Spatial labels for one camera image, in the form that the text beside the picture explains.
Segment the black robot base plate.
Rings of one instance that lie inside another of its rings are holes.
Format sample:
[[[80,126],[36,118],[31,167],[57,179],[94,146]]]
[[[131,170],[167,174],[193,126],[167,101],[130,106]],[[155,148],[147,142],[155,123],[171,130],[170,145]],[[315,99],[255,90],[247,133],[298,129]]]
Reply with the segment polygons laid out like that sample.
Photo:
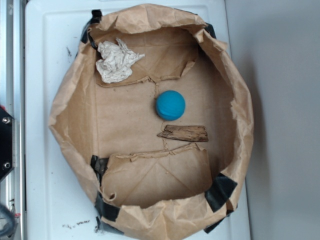
[[[12,171],[13,164],[13,118],[0,106],[0,181]]]

